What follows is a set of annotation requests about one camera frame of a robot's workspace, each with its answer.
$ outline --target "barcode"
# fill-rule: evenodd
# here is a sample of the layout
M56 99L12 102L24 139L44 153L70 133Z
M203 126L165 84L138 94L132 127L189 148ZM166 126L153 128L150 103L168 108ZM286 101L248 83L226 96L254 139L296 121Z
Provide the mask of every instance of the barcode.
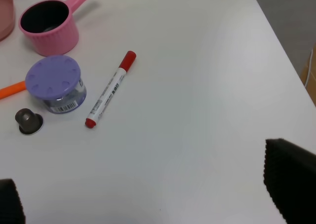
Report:
M62 107L51 107L51 110L55 113L64 113L64 112L68 112L69 110L73 110L74 108L78 107L78 104L76 101L67 104L66 106L62 106Z
M94 107L93 107L93 109L91 110L91 112L90 112L90 114L95 114L95 111L100 107L100 104L102 103L102 100L98 100L96 103L95 103L95 105L94 105Z

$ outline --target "gray floor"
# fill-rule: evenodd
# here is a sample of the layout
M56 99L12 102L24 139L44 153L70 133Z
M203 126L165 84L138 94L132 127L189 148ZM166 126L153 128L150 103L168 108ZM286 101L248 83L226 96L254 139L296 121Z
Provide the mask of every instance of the gray floor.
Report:
M257 0L300 75L316 43L316 0Z

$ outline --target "white table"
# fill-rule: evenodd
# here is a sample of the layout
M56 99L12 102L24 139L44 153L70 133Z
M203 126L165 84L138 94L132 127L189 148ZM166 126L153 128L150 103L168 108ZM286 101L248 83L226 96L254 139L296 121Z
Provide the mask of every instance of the white table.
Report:
M15 0L17 16L40 0ZM0 177L28 224L285 223L263 184L265 139L316 152L316 110L256 0L88 0L67 55L88 90L54 115L0 101ZM93 130L85 118L128 50L137 59ZM16 27L0 87L42 57ZM21 108L44 118L20 134Z

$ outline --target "purple lid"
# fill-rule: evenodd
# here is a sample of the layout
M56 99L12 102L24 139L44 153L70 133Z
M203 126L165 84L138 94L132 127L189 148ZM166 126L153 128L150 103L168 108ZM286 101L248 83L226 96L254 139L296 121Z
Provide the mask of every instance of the purple lid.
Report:
M40 99L57 99L71 92L80 80L75 60L64 55L43 58L35 63L25 78L26 89Z

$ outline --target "black object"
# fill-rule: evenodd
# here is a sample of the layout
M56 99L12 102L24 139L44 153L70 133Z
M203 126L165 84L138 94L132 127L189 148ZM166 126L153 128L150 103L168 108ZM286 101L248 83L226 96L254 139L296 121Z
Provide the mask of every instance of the black object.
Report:
M19 194L11 179L0 179L0 224L25 224Z
M284 139L266 140L264 184L288 224L316 224L316 156Z
M21 27L30 33L47 32L64 23L68 14L68 6L62 1L43 1L24 12Z
M15 120L20 125L20 132L25 135L36 133L43 125L43 117L34 114L30 109L21 109L15 115Z

